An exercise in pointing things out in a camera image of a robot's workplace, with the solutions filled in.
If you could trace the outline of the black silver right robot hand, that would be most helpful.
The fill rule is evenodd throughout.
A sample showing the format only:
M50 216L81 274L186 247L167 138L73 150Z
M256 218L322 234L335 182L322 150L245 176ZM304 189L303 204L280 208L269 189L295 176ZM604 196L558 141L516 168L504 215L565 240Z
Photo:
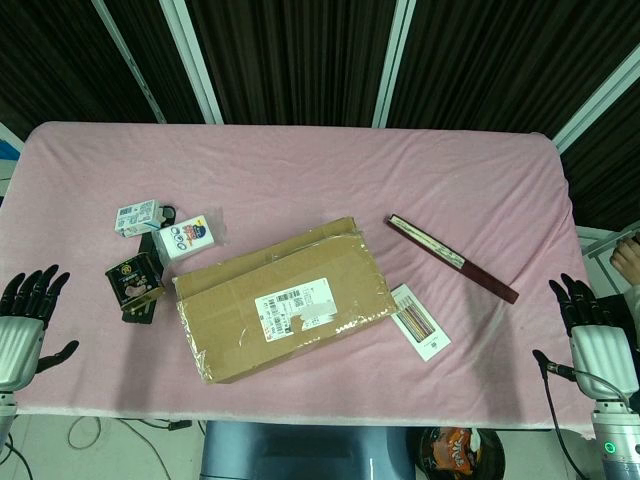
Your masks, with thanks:
M547 379L552 373L576 383L592 400L618 400L629 408L630 398L639 391L639 381L624 329L583 281L563 273L560 282L551 280L549 286L559 304L572 363L554 362L534 349L542 377Z

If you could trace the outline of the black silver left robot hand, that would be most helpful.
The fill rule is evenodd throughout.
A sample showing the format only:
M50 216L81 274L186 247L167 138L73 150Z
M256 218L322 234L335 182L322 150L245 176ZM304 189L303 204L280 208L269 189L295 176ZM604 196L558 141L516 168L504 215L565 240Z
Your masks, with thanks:
M42 356L42 346L58 298L70 278L57 264L13 277L1 294L1 393L28 386L35 375L67 361L78 349L69 341L59 352Z

